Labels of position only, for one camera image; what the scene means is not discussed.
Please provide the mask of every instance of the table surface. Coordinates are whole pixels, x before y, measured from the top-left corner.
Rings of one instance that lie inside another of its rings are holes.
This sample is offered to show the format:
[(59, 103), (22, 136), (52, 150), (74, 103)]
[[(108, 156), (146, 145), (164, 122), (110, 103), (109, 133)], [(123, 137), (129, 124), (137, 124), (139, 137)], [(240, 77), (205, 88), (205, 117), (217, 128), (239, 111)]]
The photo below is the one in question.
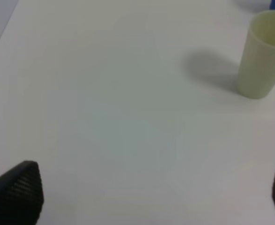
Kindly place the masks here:
[(275, 89), (236, 93), (262, 0), (20, 0), (0, 40), (0, 175), (40, 225), (275, 225)]

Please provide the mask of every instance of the white table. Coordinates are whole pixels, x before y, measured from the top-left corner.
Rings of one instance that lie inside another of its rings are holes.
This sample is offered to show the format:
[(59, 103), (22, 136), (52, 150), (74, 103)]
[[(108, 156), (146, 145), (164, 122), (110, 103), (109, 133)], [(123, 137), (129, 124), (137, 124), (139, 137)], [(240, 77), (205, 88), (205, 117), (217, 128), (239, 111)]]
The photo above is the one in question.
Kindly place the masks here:
[(0, 175), (39, 225), (275, 225), (275, 90), (234, 91), (241, 0), (20, 0), (0, 40)]

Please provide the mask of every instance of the white tabletop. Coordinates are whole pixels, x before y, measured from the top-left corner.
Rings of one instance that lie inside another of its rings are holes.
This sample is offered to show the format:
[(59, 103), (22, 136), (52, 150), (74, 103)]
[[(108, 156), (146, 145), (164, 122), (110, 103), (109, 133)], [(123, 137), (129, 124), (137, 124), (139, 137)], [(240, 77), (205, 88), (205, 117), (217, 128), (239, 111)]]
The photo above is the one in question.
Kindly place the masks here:
[(0, 175), (39, 225), (275, 225), (275, 89), (234, 90), (268, 2), (20, 0), (0, 40)]

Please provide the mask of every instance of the cup rim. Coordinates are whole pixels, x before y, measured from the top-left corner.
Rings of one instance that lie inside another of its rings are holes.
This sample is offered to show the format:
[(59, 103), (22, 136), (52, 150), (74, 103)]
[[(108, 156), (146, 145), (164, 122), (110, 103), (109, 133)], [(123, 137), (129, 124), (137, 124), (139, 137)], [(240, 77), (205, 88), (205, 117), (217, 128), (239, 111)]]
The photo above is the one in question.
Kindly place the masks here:
[(249, 29), (249, 32), (251, 33), (251, 35), (259, 42), (261, 43), (262, 45), (265, 45), (267, 47), (270, 47), (270, 48), (273, 48), (275, 49), (275, 45), (271, 45), (271, 44), (268, 44), (264, 41), (262, 41), (260, 38), (258, 38), (256, 36), (256, 34), (254, 33), (253, 29), (252, 29), (252, 24), (254, 23), (254, 21), (261, 15), (263, 14), (275, 14), (275, 10), (265, 10), (265, 11), (262, 11), (260, 13), (258, 13), (252, 20), (251, 20), (251, 24), (250, 24), (250, 29)]

